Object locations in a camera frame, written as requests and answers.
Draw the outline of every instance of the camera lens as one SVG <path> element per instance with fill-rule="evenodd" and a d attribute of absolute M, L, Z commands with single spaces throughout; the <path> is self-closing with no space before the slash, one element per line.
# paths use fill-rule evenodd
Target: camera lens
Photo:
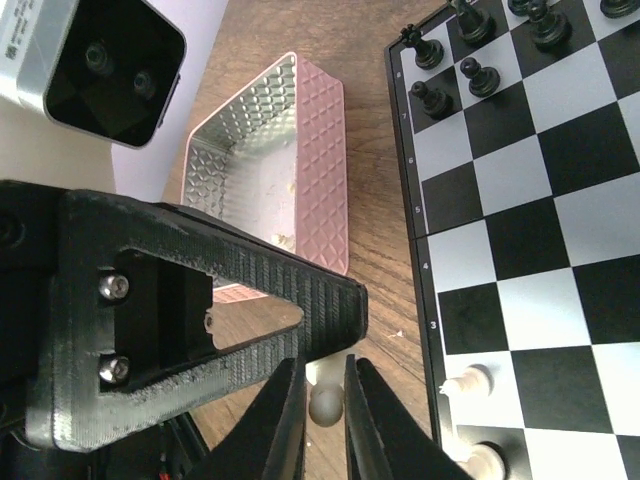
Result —
<path fill-rule="evenodd" d="M 155 95 L 156 84 L 149 72 L 142 70 L 136 73 L 133 79 L 133 91 L 136 92 L 136 95 L 140 95 L 146 100 L 149 100 Z"/>
<path fill-rule="evenodd" d="M 96 75 L 106 77 L 113 73 L 113 60 L 100 42 L 93 42 L 84 53 L 87 68 Z"/>

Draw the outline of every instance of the black square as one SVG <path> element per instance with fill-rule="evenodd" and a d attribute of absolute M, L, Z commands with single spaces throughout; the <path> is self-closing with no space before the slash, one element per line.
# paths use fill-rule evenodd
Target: black square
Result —
<path fill-rule="evenodd" d="M 554 195 L 640 171 L 617 103 L 538 134 Z"/>
<path fill-rule="evenodd" d="M 451 53 L 453 54 L 453 61 L 458 62 L 465 57 L 468 57 L 476 50 L 484 47 L 496 38 L 504 35 L 509 31 L 509 25 L 507 24 L 507 17 L 504 14 L 504 7 L 500 0 L 478 0 L 473 4 L 476 8 L 482 8 L 486 10 L 493 20 L 495 21 L 495 30 L 492 35 L 489 35 L 485 40 L 475 45 L 468 45 L 460 37 L 458 33 L 458 20 L 452 18 L 447 22 L 447 33 L 449 34 L 449 40 L 451 42 Z"/>
<path fill-rule="evenodd" d="M 584 9 L 582 0 L 562 0 L 551 7 L 567 15 L 573 26 L 571 36 L 562 44 L 556 45 L 550 51 L 538 50 L 531 40 L 531 25 L 529 21 L 519 25 L 511 32 L 513 46 L 516 50 L 522 78 L 527 78 L 539 72 L 558 60 L 582 50 L 596 41 L 593 35 L 589 17 Z"/>
<path fill-rule="evenodd" d="M 613 433 L 591 347 L 520 350 L 511 358 L 525 427 Z"/>
<path fill-rule="evenodd" d="M 640 437 L 618 435 L 618 446 L 627 478 L 640 478 Z"/>
<path fill-rule="evenodd" d="M 490 215 L 486 222 L 498 280 L 569 266 L 552 198 Z"/>
<path fill-rule="evenodd" d="M 640 255 L 573 271 L 591 341 L 640 342 Z"/>
<path fill-rule="evenodd" d="M 495 283 L 438 294 L 447 355 L 508 350 Z"/>
<path fill-rule="evenodd" d="M 598 43 L 616 96 L 640 91 L 640 20 Z"/>
<path fill-rule="evenodd" d="M 464 111 L 473 158 L 535 134 L 522 82 Z"/>
<path fill-rule="evenodd" d="M 469 162 L 422 182 L 429 233 L 482 218 L 475 167 Z"/>
<path fill-rule="evenodd" d="M 488 444 L 502 457 L 507 468 L 505 478 L 531 480 L 531 463 L 524 430 L 521 428 L 458 425 L 458 438 L 465 445 Z"/>
<path fill-rule="evenodd" d="M 445 118 L 448 118 L 454 113 L 462 110 L 462 101 L 460 100 L 460 91 L 458 90 L 458 81 L 456 80 L 456 70 L 454 66 L 443 70 L 438 75 L 430 78 L 424 83 L 429 89 L 439 88 L 443 92 L 449 94 L 449 96 L 451 96 L 452 106 L 446 116 L 435 120 L 424 113 L 424 110 L 422 109 L 422 101 L 409 93 L 409 108 L 411 108 L 414 133 L 419 133 L 425 128 L 429 128 L 440 120 L 444 120 Z"/>

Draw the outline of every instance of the silver screw head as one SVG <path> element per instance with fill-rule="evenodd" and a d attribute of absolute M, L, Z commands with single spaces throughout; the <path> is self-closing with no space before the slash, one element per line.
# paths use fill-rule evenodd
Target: silver screw head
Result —
<path fill-rule="evenodd" d="M 113 357 L 104 360 L 100 365 L 100 378 L 112 385 L 122 383 L 129 376 L 129 366 L 127 357 Z"/>
<path fill-rule="evenodd" d="M 112 273 L 100 279 L 100 295 L 107 300 L 122 300 L 129 293 L 129 280 L 124 275 Z"/>
<path fill-rule="evenodd" d="M 209 312 L 204 316 L 204 329 L 207 333 L 213 333 L 213 316 Z"/>

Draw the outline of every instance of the black chess piece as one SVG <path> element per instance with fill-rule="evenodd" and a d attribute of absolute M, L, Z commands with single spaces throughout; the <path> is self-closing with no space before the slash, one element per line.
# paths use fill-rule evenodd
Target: black chess piece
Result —
<path fill-rule="evenodd" d="M 438 88 L 430 89 L 424 82 L 411 86 L 411 94 L 422 100 L 424 113 L 433 119 L 441 119 L 449 113 L 453 105 L 451 96 Z"/>
<path fill-rule="evenodd" d="M 531 22 L 531 39 L 539 49 L 550 49 L 571 35 L 567 16 L 564 12 L 551 10 L 545 0 L 531 0 L 527 13 Z"/>
<path fill-rule="evenodd" d="M 469 79 L 469 91 L 484 98 L 500 86 L 500 74 L 493 67 L 481 66 L 475 58 L 467 57 L 460 63 L 460 71 Z"/>
<path fill-rule="evenodd" d="M 600 0 L 600 11 L 608 18 L 626 17 L 640 8 L 640 0 Z"/>
<path fill-rule="evenodd" d="M 482 8 L 472 7 L 467 0 L 449 0 L 456 9 L 458 33 L 465 43 L 480 43 L 493 34 L 495 20 Z"/>
<path fill-rule="evenodd" d="M 529 9 L 529 1 L 530 0 L 509 0 L 507 6 L 515 16 L 526 17 L 527 10 Z"/>
<path fill-rule="evenodd" d="M 415 49 L 416 65 L 425 70 L 436 68 L 444 57 L 444 47 L 438 40 L 423 40 L 418 30 L 409 24 L 400 32 L 402 43 Z"/>

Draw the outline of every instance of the wood grain surface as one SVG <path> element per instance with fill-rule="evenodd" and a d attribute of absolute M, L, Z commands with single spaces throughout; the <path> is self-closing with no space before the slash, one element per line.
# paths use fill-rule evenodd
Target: wood grain surface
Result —
<path fill-rule="evenodd" d="M 424 370 L 383 51 L 400 28 L 419 22 L 441 3 L 229 0 L 188 125 L 190 131 L 287 51 L 299 53 L 344 83 L 348 275 L 369 290 L 369 333 L 357 350 L 371 359 L 427 433 Z M 167 201 L 180 201 L 182 164 L 180 154 L 165 191 Z M 263 333 L 263 314 L 273 311 L 271 300 L 264 299 L 257 311 L 246 315 L 237 310 L 225 315 L 217 309 L 215 330 L 222 341 L 230 344 Z M 231 430 L 259 387 L 193 412 L 211 446 Z M 323 429 L 309 421 L 305 478 L 347 478 L 343 422 Z"/>

